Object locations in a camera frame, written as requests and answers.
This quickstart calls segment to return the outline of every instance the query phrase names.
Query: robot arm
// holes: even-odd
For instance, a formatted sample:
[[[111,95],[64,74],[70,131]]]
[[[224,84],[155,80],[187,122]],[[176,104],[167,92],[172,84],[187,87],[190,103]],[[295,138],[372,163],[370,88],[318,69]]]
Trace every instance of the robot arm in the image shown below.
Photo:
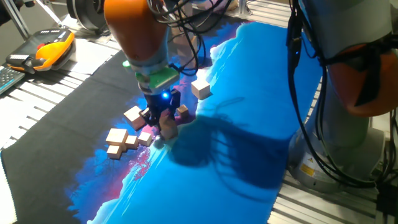
[[[302,28],[323,67],[315,113],[305,125],[294,87]],[[390,142],[388,160],[384,157],[381,175],[373,177],[385,150],[384,133],[368,126],[370,116],[398,106],[398,61],[393,52],[397,40],[388,0],[292,0],[287,37],[289,87],[300,130],[291,141],[289,171],[303,185],[336,192],[343,189],[340,185],[373,188],[388,182],[396,160],[394,142]],[[307,154],[316,161],[317,175],[302,171]]]
[[[180,106],[180,93],[170,90],[180,74],[169,68],[169,27],[157,22],[146,0],[105,1],[104,14],[110,31],[126,54],[125,67],[135,74],[145,95],[147,108],[140,115],[148,125],[159,126],[164,110],[174,114]]]

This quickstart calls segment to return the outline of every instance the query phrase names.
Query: small wooden block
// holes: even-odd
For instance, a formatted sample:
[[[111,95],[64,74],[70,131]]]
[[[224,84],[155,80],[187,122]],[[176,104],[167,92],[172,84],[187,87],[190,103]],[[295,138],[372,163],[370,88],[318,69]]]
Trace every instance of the small wooden block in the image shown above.
[[[161,117],[159,119],[159,126],[161,128],[160,134],[165,140],[169,140],[178,136],[177,125],[169,116]]]
[[[139,144],[142,144],[143,146],[150,146],[152,142],[152,135],[149,133],[141,132],[141,134],[138,137]]]
[[[189,110],[185,105],[181,105],[177,108],[177,114],[181,117],[181,119],[187,119],[189,117]]]
[[[205,80],[191,82],[192,93],[199,99],[204,100],[210,96],[210,84]]]
[[[124,146],[124,142],[126,141],[128,136],[129,133],[126,129],[111,128],[105,141],[109,145]]]
[[[127,120],[130,121],[132,128],[136,131],[145,126],[144,118],[139,116],[140,111],[141,109],[138,106],[135,106],[124,113]]]
[[[109,146],[106,153],[110,159],[120,159],[122,154],[122,147],[121,146]]]
[[[126,147],[128,149],[137,149],[138,148],[137,136],[128,136],[126,139]]]

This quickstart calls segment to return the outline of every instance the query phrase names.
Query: blue mat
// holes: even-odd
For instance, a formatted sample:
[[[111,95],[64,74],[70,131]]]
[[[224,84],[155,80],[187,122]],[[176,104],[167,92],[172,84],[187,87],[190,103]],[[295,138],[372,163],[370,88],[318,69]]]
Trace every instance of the blue mat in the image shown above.
[[[178,139],[150,147],[151,167],[123,180],[119,199],[89,223],[264,223],[284,174],[288,143],[299,128],[287,84],[286,29],[244,24],[212,50],[205,78],[212,96]],[[305,118],[320,80],[302,55],[296,72]]]

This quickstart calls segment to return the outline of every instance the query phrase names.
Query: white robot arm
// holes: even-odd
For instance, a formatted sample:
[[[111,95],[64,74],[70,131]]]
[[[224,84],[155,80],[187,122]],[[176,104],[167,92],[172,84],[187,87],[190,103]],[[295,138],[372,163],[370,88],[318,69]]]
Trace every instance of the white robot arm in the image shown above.
[[[293,79],[302,27],[323,67],[320,99],[305,125]],[[395,163],[395,145],[392,141],[384,156],[382,174],[374,177],[385,139],[368,126],[370,116],[398,106],[389,0],[292,0],[287,46],[290,92],[301,125],[290,142],[290,173],[321,192],[383,184]]]

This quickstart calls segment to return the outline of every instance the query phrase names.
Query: white cloth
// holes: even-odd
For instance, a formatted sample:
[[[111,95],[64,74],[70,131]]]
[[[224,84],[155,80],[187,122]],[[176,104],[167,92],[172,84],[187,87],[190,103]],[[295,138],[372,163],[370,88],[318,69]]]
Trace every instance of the white cloth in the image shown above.
[[[1,162],[0,151],[0,224],[12,224],[17,221],[14,201],[8,186],[6,174]]]

